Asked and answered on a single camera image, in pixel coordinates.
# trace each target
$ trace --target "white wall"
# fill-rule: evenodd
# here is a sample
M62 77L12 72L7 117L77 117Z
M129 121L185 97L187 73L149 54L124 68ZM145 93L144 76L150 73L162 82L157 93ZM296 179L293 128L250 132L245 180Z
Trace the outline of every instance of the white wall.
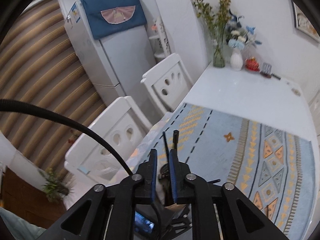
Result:
M208 66L203 30L190 0L156 0L172 52L181 56L195 82Z
M0 162L39 190L42 190L42 185L46 183L45 179L39 174L38 168L16 150L2 133L0 133Z
M219 0L205 0L213 6ZM255 26L263 42L259 54L273 72L297 82L307 99L320 87L320 51L316 41L294 28L290 0L231 0L231 8L244 15L244 24Z

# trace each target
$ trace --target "yellow flowers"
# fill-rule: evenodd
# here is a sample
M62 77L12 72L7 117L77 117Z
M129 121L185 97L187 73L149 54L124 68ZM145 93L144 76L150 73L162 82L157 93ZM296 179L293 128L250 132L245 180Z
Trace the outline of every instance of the yellow flowers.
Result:
M231 19L229 7L231 0L219 0L219 10L217 13L212 11L213 7L209 3L204 3L204 0L192 0L193 6L198 10L197 17L202 17L209 29L213 39L224 33L226 24Z

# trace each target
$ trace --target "beige curtain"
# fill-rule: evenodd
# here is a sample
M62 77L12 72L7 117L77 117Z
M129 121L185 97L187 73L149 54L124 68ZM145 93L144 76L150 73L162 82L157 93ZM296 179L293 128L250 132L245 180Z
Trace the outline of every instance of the beige curtain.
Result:
M64 29L57 0L24 12L0 44L0 98L32 103L88 126L106 108ZM80 132L17 113L0 114L1 132L36 166L64 178L64 155Z

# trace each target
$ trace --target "white ceramic vase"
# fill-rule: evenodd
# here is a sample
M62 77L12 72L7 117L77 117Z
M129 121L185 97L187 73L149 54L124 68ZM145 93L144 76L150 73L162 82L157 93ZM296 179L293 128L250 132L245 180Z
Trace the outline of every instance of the white ceramic vase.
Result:
M232 70L240 71L243 65L243 59L241 51L238 48L234 48L230 59L230 65Z

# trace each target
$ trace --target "black cable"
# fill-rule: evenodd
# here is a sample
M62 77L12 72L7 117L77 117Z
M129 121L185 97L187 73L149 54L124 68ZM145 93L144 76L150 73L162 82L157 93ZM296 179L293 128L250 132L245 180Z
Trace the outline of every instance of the black cable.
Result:
M110 144L108 144L103 138L101 138L94 131L90 130L89 128L85 127L84 125L70 118L67 118L61 114L57 114L55 112L49 111L47 109L34 106L32 104L10 100L10 99L0 99L0 112L16 112L21 114L29 114L29 115L47 119L53 122L57 122L57 123L69 126L73 129L76 129L90 136L92 139L94 139L95 141L100 143L103 147L105 147L119 161L119 163L122 165L125 171L129 175L133 175L128 165L121 158L121 156L116 152L116 150L113 149L113 147Z
M212 180L212 181L208 181L208 183L215 184L215 183L218 183L220 181L221 181L221 179L215 179L215 180Z
M161 217L160 213L155 205L154 202L151 203L151 207L153 208L154 212L156 213L157 220L158 220L158 240L161 240L162 238L162 223L161 223Z
M164 143L164 149L165 149L165 154L167 156L167 163L169 163L169 149L168 149L168 143L167 143L167 138L165 136L165 132L162 132L162 137L163 137L163 143Z

